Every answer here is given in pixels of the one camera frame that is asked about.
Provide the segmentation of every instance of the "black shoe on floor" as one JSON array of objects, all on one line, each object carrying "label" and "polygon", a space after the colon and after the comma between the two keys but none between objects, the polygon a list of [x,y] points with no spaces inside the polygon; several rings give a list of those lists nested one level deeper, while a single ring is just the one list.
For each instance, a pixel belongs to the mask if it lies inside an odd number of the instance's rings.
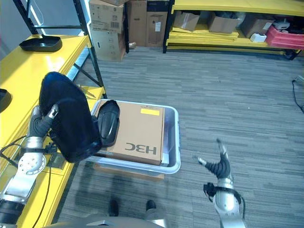
[{"label": "black shoe on floor", "polygon": [[156,209],[156,204],[153,200],[148,200],[146,204],[146,211],[149,209]]},{"label": "black shoe on floor", "polygon": [[119,207],[116,200],[112,199],[110,200],[109,204],[109,216],[117,217],[119,214]]}]

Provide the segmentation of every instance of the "yellow label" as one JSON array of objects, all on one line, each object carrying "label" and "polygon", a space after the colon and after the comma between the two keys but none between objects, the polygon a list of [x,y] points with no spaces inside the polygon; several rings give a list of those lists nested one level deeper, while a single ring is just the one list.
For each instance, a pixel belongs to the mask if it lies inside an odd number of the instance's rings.
[{"label": "yellow label", "polygon": [[145,108],[141,109],[141,113],[142,114],[149,114],[149,115],[160,115],[159,110],[152,110],[152,109],[145,109]]}]

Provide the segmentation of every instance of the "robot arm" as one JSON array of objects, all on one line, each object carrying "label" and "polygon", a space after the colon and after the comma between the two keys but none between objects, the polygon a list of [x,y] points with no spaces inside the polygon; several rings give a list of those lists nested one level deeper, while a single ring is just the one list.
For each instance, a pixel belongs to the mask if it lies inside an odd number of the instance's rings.
[{"label": "robot arm", "polygon": [[216,175],[218,185],[212,183],[204,185],[204,192],[213,202],[215,210],[220,217],[221,228],[246,228],[245,222],[239,213],[241,196],[233,187],[230,162],[226,147],[221,140],[217,139],[220,153],[220,162],[213,164],[201,158],[199,163],[205,166],[210,172]]},{"label": "robot arm", "polygon": [[58,113],[58,105],[52,106],[48,115],[42,118],[39,106],[34,107],[26,137],[24,155],[18,162],[18,170],[0,196],[0,221],[1,224],[16,224],[24,205],[35,186],[35,180],[46,165],[43,155],[43,141],[51,124]]}]

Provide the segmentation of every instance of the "black plastic tray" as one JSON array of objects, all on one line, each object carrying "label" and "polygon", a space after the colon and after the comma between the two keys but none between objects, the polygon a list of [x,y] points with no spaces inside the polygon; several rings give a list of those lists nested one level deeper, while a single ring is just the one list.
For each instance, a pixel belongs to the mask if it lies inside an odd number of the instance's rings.
[{"label": "black plastic tray", "polygon": [[6,89],[0,89],[0,113],[9,106],[11,99],[11,95]]},{"label": "black plastic tray", "polygon": [[23,41],[19,46],[25,51],[54,52],[62,47],[60,37],[42,35],[42,38],[32,38]]}]

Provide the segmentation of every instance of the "gray carpet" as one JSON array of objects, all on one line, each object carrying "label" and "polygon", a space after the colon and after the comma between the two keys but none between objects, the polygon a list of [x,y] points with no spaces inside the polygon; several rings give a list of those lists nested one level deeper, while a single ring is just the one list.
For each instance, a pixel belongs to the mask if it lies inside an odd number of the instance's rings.
[{"label": "gray carpet", "polygon": [[[112,197],[120,202],[121,216],[143,218],[152,199],[174,228],[219,228],[202,191],[216,178],[193,158],[217,161],[219,137],[228,147],[235,187],[246,199],[248,228],[304,227],[304,115],[291,84],[303,75],[303,58],[162,54],[160,48],[138,47],[121,63],[99,61],[99,66],[109,98],[177,108],[181,168],[155,183],[101,173],[81,162],[54,221],[106,213]],[[85,70],[94,73],[90,59]],[[82,74],[77,83],[94,86]],[[295,88],[304,105],[303,87]]]}]

